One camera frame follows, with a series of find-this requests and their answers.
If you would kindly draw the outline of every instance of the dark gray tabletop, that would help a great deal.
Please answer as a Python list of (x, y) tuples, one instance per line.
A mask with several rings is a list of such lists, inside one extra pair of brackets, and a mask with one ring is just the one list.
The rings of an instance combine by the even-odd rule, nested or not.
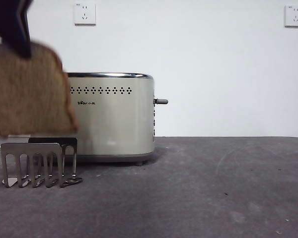
[(5, 188), (0, 162), (0, 238), (298, 238), (298, 138), (160, 137), (142, 167), (77, 174)]

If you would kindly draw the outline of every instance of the wall socket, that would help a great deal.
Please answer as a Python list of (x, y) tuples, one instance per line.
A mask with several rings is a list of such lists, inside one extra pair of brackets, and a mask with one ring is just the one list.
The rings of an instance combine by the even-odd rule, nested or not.
[(76, 2), (74, 4), (75, 25), (96, 24), (96, 4), (93, 2)]
[(285, 6), (285, 26), (298, 26), (298, 5)]

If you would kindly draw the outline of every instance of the bread slice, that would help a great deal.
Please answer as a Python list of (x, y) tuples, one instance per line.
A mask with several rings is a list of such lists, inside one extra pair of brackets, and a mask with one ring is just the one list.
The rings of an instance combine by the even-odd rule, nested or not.
[(31, 43), (32, 57), (20, 58), (0, 45), (0, 136), (75, 132), (70, 84), (58, 56)]

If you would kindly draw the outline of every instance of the stainless steel trim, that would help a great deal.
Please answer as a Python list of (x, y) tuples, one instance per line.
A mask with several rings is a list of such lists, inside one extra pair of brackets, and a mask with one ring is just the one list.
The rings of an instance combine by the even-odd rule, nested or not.
[(153, 79), (151, 75), (143, 73), (109, 73), (109, 72), (70, 72), (69, 77), (92, 77), (92, 78), (146, 78)]
[(132, 154), (132, 155), (77, 155), (77, 162), (100, 162), (100, 163), (113, 163), (113, 162), (140, 162), (153, 159), (153, 152), (145, 154)]

